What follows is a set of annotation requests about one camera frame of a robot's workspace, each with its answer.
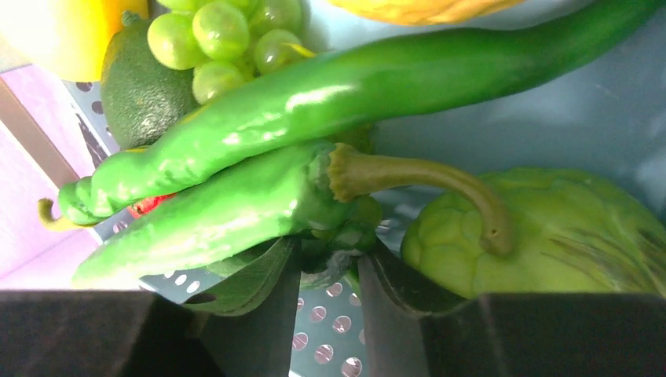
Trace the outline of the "orange fruit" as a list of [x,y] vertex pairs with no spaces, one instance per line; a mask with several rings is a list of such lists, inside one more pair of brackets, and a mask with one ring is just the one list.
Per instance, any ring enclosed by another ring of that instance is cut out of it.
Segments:
[[60,79],[96,82],[122,14],[149,15],[148,2],[1,1],[1,36],[27,60]]

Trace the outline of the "yellow lemon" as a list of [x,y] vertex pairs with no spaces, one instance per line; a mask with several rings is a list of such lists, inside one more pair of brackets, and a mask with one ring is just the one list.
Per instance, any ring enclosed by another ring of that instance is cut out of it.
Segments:
[[522,3],[522,0],[330,0],[365,19],[400,26],[457,24]]

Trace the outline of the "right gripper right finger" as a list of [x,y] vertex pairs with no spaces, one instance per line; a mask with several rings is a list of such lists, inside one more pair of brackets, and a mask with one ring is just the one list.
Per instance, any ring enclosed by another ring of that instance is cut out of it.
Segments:
[[487,294],[465,300],[382,244],[358,262],[373,376],[662,376],[655,295]]

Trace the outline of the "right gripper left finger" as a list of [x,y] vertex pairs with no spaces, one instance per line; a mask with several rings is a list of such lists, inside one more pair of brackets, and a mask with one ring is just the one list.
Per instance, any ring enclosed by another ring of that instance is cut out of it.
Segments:
[[214,290],[180,306],[150,291],[4,291],[4,376],[285,376],[299,271],[276,241],[221,289],[256,287],[243,312],[205,316]]

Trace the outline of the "red tomato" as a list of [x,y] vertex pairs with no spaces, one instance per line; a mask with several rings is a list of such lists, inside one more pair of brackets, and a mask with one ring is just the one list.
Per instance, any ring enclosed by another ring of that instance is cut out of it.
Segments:
[[127,207],[133,218],[140,218],[156,209],[161,203],[175,196],[175,193],[145,198]]

